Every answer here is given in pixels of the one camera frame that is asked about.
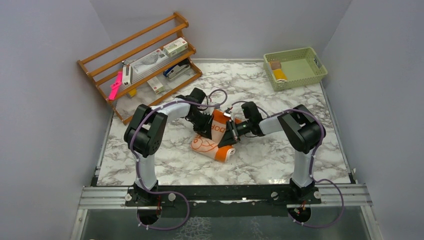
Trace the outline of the orange white towel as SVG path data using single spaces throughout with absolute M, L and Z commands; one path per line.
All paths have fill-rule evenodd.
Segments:
M 224 113 L 218 109 L 213 111 L 213 121 L 211 125 L 211 139 L 197 134 L 191 142 L 191 149 L 215 161 L 225 163 L 230 159 L 236 150 L 230 144 L 223 147 L 218 147 L 226 131 L 226 122 L 229 117 L 224 116 Z

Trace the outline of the brown yellow bear towel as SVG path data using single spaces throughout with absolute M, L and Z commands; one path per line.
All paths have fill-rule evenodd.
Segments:
M 273 72 L 273 75 L 278 82 L 286 82 L 288 80 L 287 76 L 282 70 L 281 62 L 279 61 L 270 61 L 269 66 Z

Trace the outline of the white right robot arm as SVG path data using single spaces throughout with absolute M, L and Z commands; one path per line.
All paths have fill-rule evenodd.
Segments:
M 315 187 L 313 162 L 326 136 L 325 128 L 303 104 L 267 118 L 262 118 L 253 101 L 242 104 L 241 108 L 246 120 L 240 123 L 228 120 L 218 147 L 232 146 L 247 133 L 263 137 L 283 131 L 294 148 L 294 170 L 289 180 L 288 196 L 292 202 L 302 203 Z

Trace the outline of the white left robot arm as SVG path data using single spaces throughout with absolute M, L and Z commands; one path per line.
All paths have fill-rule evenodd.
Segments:
M 149 206 L 157 200 L 155 153 L 160 148 L 167 124 L 184 118 L 192 123 L 195 133 L 211 138 L 214 116 L 205 111 L 215 107 L 201 89 L 194 88 L 189 95 L 178 95 L 168 103 L 158 106 L 140 104 L 136 108 L 123 136 L 135 156 L 134 201 Z

